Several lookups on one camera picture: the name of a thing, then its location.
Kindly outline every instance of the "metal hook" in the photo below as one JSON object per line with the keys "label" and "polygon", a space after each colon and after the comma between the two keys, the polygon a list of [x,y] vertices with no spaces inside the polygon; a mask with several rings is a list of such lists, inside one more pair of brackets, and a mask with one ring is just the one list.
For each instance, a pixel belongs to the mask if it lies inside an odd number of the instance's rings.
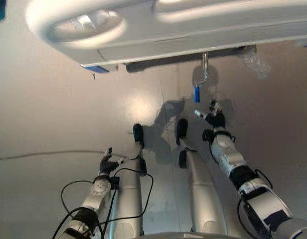
{"label": "metal hook", "polygon": [[194,87],[194,102],[200,102],[200,88],[199,85],[207,82],[209,75],[209,66],[208,66],[208,52],[202,53],[202,69],[203,69],[203,81],[197,83]]}

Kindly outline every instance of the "black cable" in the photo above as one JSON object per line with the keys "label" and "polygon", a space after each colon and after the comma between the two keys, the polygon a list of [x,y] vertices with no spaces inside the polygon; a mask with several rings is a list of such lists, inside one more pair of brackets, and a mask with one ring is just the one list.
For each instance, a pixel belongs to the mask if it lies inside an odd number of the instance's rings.
{"label": "black cable", "polygon": [[112,201],[110,202],[110,207],[109,207],[109,211],[108,211],[108,214],[107,214],[106,223],[105,223],[105,226],[104,226],[104,235],[106,233],[109,217],[110,217],[110,214],[112,212],[112,208],[113,208],[113,203],[114,203],[114,198],[115,198],[116,192],[117,192],[117,190],[114,191],[114,194],[113,194],[113,197],[112,197]]}
{"label": "black cable", "polygon": [[[117,175],[117,173],[119,171],[122,171],[122,170],[128,170],[128,171],[132,171],[132,172],[136,172],[136,173],[143,173],[143,172],[140,172],[140,171],[137,171],[137,170],[133,170],[133,169],[130,169],[130,168],[121,168],[121,169],[117,170],[117,172],[115,173],[114,177]],[[144,208],[143,212],[141,214],[139,214],[137,216],[133,216],[133,217],[115,218],[115,219],[109,220],[110,213],[111,213],[111,210],[112,210],[112,207],[113,207],[114,197],[115,197],[115,194],[116,194],[116,190],[115,190],[115,192],[113,194],[113,197],[112,197],[112,201],[110,203],[110,208],[109,208],[109,212],[108,212],[108,215],[107,215],[107,219],[104,222],[101,222],[100,225],[102,225],[102,224],[106,225],[106,224],[108,224],[110,222],[114,222],[114,221],[118,221],[118,220],[123,220],[123,219],[140,218],[140,217],[142,217],[145,214],[147,206],[148,206],[149,198],[150,198],[150,195],[151,195],[151,192],[152,192],[152,189],[153,189],[153,185],[154,185],[154,178],[150,174],[148,174],[148,173],[146,173],[145,176],[149,176],[151,178],[151,180],[152,180],[152,183],[151,183],[151,186],[150,186],[150,190],[149,190],[149,193],[148,193],[148,196],[147,196],[146,205],[145,205],[145,208]],[[87,230],[86,232],[84,232],[82,236],[84,236],[88,232],[90,232],[90,230]]]}
{"label": "black cable", "polygon": [[62,204],[63,204],[63,207],[64,207],[64,209],[66,210],[67,213],[69,213],[69,210],[68,210],[68,208],[66,207],[65,202],[64,202],[64,198],[63,198],[64,190],[65,190],[65,188],[67,188],[69,185],[72,185],[72,184],[74,184],[74,183],[80,183],[80,182],[93,183],[92,181],[88,181],[88,180],[77,180],[77,181],[73,181],[73,182],[70,182],[70,183],[66,184],[66,185],[63,187],[63,189],[62,189],[62,191],[61,191],[61,193],[60,193],[60,199],[61,199]]}
{"label": "black cable", "polygon": [[240,198],[239,202],[238,202],[238,206],[237,206],[237,214],[238,214],[238,219],[239,222],[241,224],[241,226],[243,227],[243,229],[246,231],[247,234],[249,234],[250,237],[252,237],[253,239],[258,239],[257,237],[255,237],[254,235],[252,235],[247,228],[245,227],[245,225],[243,224],[241,217],[240,217],[240,205],[241,205],[242,199]]}
{"label": "black cable", "polygon": [[[130,169],[130,168],[121,168],[121,169],[119,169],[119,170],[115,173],[114,177],[116,176],[116,174],[117,174],[119,171],[122,171],[122,170],[128,170],[128,171],[132,171],[132,172],[135,172],[135,173],[143,173],[143,172],[136,171],[136,170],[133,170],[133,169]],[[148,193],[148,196],[147,196],[146,205],[145,205],[145,208],[144,208],[143,212],[142,212],[141,214],[139,214],[138,216],[124,217],[124,218],[115,218],[115,219],[111,219],[111,220],[108,220],[108,221],[105,221],[105,222],[101,222],[100,225],[105,224],[105,223],[110,223],[110,222],[118,221],[118,220],[123,220],[123,219],[140,218],[140,217],[142,217],[142,216],[145,214],[146,209],[147,209],[147,206],[148,206],[150,194],[152,193],[152,189],[153,189],[153,185],[154,185],[154,178],[153,178],[150,174],[148,174],[148,173],[146,173],[145,176],[149,176],[149,177],[151,178],[152,184],[151,184],[151,186],[150,186],[150,190],[149,190],[149,193]]]}
{"label": "black cable", "polygon": [[[27,158],[32,156],[39,156],[39,155],[53,155],[53,154],[66,154],[66,153],[105,153],[104,151],[97,151],[97,150],[63,150],[63,151],[50,151],[50,152],[38,152],[38,153],[27,153],[27,154],[20,154],[16,156],[9,156],[9,157],[2,157],[0,160],[8,160],[8,159],[17,159],[17,158]],[[126,158],[126,156],[120,154],[114,154],[113,156]]]}
{"label": "black cable", "polygon": [[214,158],[214,156],[213,156],[213,153],[212,153],[212,150],[211,150],[211,142],[209,142],[209,150],[210,150],[211,157],[213,158],[213,160],[215,161],[215,163],[219,165],[219,163],[217,162],[217,160],[215,160],[215,158]]}
{"label": "black cable", "polygon": [[[54,235],[53,235],[52,239],[55,239],[55,238],[56,238],[56,236],[57,236],[59,230],[61,229],[61,227],[63,226],[63,224],[66,222],[66,220],[68,219],[68,217],[69,217],[70,215],[72,215],[74,212],[79,211],[79,210],[89,210],[89,211],[92,211],[93,213],[95,213],[93,210],[91,210],[91,209],[89,209],[89,208],[84,208],[84,207],[79,207],[79,208],[73,209],[72,211],[70,211],[70,212],[64,217],[64,219],[63,219],[63,220],[61,221],[61,223],[58,225],[56,231],[54,232]],[[97,217],[96,214],[95,214],[95,216],[96,216],[96,219],[97,219],[97,226],[98,226],[98,228],[99,228],[100,234],[101,234],[102,237],[103,237],[103,236],[104,236],[104,232],[103,232],[103,230],[102,230],[102,227],[101,227],[101,225],[100,225],[100,223],[99,223],[99,220],[98,220],[98,217]]]}
{"label": "black cable", "polygon": [[271,181],[269,180],[269,178],[260,170],[260,169],[256,169],[254,170],[256,175],[259,176],[259,173],[265,177],[265,179],[268,181],[268,183],[270,184],[271,189],[273,189],[273,184],[271,183]]}

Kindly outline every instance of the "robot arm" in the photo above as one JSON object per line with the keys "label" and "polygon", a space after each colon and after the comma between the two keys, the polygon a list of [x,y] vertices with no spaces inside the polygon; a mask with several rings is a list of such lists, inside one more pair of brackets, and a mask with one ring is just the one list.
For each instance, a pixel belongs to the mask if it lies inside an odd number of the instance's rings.
{"label": "robot arm", "polygon": [[211,112],[196,115],[213,126],[203,133],[210,152],[221,170],[238,190],[244,210],[253,227],[264,238],[307,239],[307,222],[294,219],[282,199],[256,174],[236,150],[234,137],[225,130],[221,106],[213,101]]}
{"label": "robot arm", "polygon": [[109,174],[119,166],[117,162],[109,162],[111,152],[112,149],[109,148],[104,154],[100,163],[99,174],[94,179],[89,195],[77,214],[67,223],[65,231],[58,237],[59,239],[91,238],[92,232],[98,226],[98,217],[110,198],[113,178],[110,178]]}

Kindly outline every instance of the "plastic wrap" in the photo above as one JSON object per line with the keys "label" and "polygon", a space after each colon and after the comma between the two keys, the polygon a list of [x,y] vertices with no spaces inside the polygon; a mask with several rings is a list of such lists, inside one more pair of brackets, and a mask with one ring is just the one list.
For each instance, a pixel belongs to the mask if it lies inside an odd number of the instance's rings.
{"label": "plastic wrap", "polygon": [[271,66],[256,54],[254,48],[247,54],[243,55],[242,58],[247,67],[257,74],[259,80],[266,78],[271,71]]}

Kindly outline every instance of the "silver leg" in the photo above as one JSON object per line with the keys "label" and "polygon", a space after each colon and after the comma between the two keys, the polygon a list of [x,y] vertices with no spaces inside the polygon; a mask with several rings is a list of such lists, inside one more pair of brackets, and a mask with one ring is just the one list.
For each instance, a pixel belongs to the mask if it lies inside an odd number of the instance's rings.
{"label": "silver leg", "polygon": [[186,163],[193,231],[227,235],[221,202],[206,164],[190,140],[183,138],[180,144],[189,149]]}
{"label": "silver leg", "polygon": [[[142,154],[142,148],[135,143],[130,158],[135,158]],[[140,160],[133,159],[122,165],[123,168],[129,168],[140,171]],[[120,177],[120,185],[116,200],[116,208],[113,211],[113,218],[133,217],[142,213],[142,193],[140,185],[140,174],[122,170],[117,176]],[[142,217],[136,219],[123,219],[110,224],[110,239],[131,239],[141,236],[143,233]]]}

